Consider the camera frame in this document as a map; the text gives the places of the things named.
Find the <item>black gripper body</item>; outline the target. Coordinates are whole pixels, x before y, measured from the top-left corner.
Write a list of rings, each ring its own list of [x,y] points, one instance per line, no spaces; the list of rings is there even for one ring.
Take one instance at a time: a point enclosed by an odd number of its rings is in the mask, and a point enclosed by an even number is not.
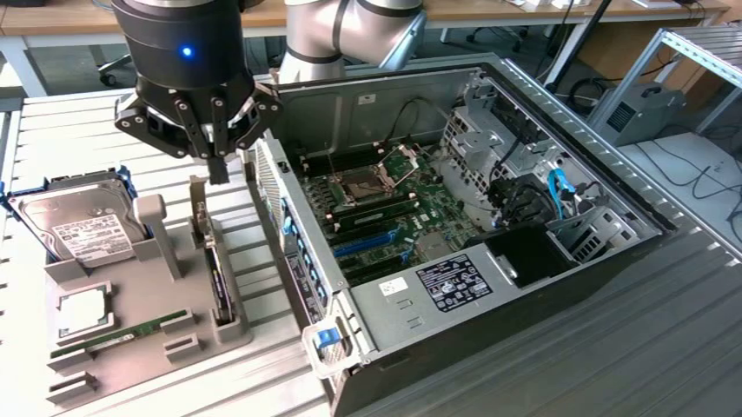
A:
[[[243,52],[241,1],[113,1],[145,104],[172,96],[241,104],[255,91]]]

